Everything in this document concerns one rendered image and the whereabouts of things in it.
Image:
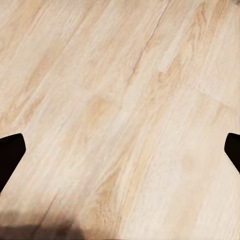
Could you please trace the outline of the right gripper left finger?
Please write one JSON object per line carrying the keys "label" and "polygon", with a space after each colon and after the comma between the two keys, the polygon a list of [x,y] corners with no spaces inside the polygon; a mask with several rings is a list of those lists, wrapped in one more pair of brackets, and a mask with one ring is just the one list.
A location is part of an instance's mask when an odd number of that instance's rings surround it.
{"label": "right gripper left finger", "polygon": [[0,138],[0,193],[26,152],[21,133]]}

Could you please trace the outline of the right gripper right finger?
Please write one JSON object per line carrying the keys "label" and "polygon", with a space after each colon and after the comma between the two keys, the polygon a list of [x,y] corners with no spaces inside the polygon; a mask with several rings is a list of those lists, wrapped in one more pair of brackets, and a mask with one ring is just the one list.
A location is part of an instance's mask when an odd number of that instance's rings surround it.
{"label": "right gripper right finger", "polygon": [[240,173],[240,135],[235,133],[228,133],[224,151]]}

